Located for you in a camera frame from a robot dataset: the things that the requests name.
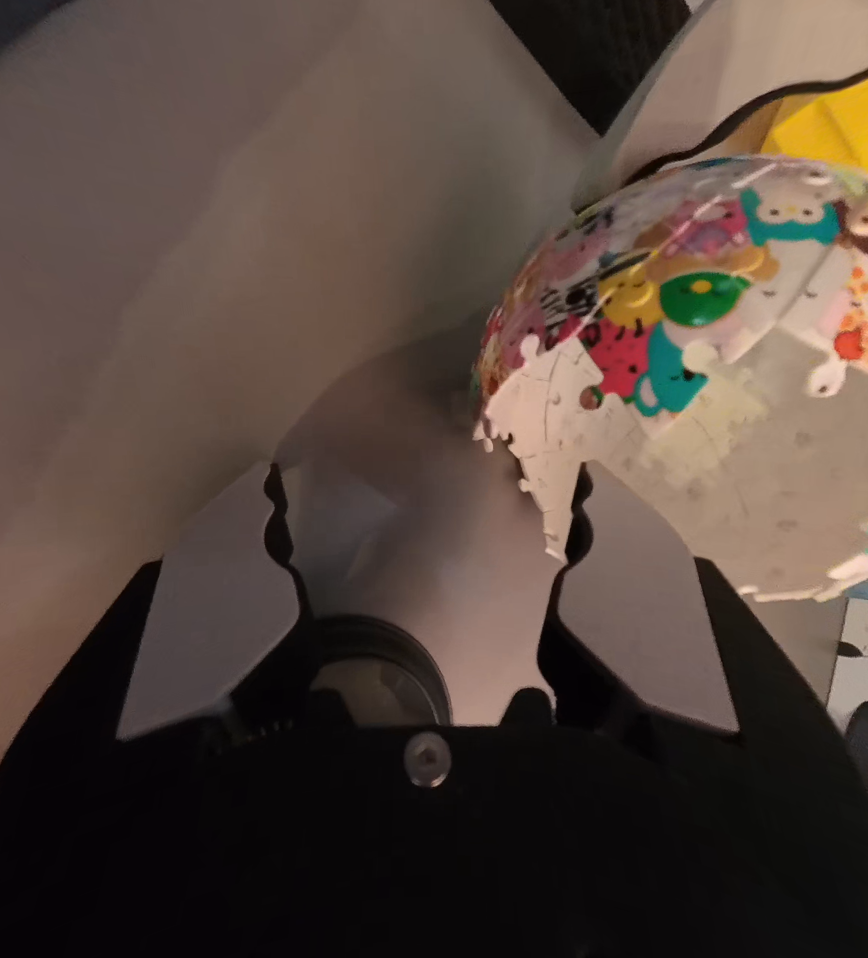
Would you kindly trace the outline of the black round ball stand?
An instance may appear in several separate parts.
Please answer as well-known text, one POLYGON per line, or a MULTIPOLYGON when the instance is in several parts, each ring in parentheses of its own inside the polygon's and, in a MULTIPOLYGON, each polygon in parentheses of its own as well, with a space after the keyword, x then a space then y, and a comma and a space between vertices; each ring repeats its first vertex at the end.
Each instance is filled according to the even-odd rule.
POLYGON ((453 709, 440 667, 410 633, 379 618, 316 621, 319 668, 308 693, 344 707, 359 728, 449 726, 453 709))

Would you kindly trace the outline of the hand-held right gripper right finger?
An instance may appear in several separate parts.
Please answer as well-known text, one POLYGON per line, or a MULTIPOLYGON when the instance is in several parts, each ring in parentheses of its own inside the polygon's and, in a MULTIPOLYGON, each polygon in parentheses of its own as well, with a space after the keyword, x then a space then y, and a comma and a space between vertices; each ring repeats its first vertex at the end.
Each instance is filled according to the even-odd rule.
POLYGON ((537 665, 555 723, 650 737, 660 721, 739 734, 700 575, 655 509, 597 463, 580 467, 566 565, 552 583, 537 665))

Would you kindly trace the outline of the colourful cartoon puzzle ball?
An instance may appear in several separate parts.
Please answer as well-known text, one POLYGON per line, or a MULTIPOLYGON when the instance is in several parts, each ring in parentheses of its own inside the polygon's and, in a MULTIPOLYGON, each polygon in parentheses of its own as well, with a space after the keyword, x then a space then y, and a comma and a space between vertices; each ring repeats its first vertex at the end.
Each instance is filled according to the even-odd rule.
POLYGON ((558 560, 597 463, 740 594, 844 593, 868 579, 868 173, 735 155, 575 210, 493 308, 472 395, 558 560))

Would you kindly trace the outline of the yellow object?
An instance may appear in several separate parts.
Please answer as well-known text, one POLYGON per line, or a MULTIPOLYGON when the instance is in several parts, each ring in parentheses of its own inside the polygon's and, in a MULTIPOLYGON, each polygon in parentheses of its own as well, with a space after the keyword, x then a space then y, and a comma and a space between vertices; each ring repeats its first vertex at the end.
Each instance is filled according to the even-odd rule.
POLYGON ((833 92, 785 98, 766 133, 763 152, 868 173, 868 79, 833 92))

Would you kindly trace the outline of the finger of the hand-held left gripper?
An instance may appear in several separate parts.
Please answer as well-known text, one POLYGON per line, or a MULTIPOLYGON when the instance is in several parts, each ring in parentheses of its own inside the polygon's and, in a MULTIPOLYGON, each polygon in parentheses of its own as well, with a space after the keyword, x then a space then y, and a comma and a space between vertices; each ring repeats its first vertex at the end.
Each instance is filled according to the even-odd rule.
POLYGON ((579 210, 713 150, 762 106, 868 78, 868 1, 703 2, 595 142, 579 210))

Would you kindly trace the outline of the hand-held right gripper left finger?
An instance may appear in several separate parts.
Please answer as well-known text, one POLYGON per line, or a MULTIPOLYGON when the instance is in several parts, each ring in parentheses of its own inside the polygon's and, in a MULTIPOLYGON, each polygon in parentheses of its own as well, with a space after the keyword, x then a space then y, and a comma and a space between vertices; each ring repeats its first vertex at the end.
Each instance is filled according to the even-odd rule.
POLYGON ((244 473, 165 553, 116 738, 221 717, 237 687, 302 616, 288 504, 276 465, 244 473))

